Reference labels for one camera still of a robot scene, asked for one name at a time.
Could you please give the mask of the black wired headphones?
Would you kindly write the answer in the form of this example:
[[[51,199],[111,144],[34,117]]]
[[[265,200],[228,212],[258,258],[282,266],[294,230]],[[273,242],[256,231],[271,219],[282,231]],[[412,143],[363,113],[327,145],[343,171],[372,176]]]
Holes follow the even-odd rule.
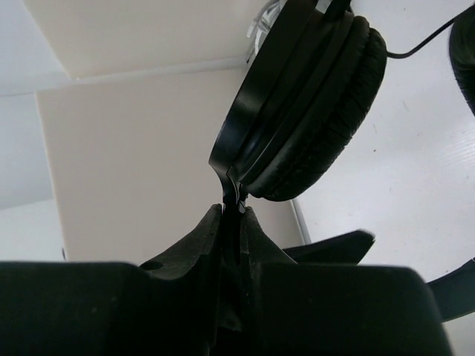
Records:
[[[391,57],[348,1],[273,2],[275,23],[212,149],[229,228],[246,198],[291,200],[330,168],[364,121]]]

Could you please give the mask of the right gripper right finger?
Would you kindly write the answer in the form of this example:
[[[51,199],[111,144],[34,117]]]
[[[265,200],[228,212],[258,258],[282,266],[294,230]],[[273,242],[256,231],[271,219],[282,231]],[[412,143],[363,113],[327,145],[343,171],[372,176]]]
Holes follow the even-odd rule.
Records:
[[[268,263],[295,265],[296,262],[279,248],[261,228],[251,207],[246,207],[240,220],[240,303],[244,334],[251,355],[268,355],[261,306],[261,266]]]

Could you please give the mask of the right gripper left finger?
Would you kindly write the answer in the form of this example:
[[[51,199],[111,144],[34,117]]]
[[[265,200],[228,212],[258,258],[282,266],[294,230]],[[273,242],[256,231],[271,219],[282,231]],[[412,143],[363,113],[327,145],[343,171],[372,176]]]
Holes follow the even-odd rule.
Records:
[[[190,233],[140,266],[154,283],[153,335],[169,355],[208,355],[215,344],[221,219],[221,205],[212,205]]]

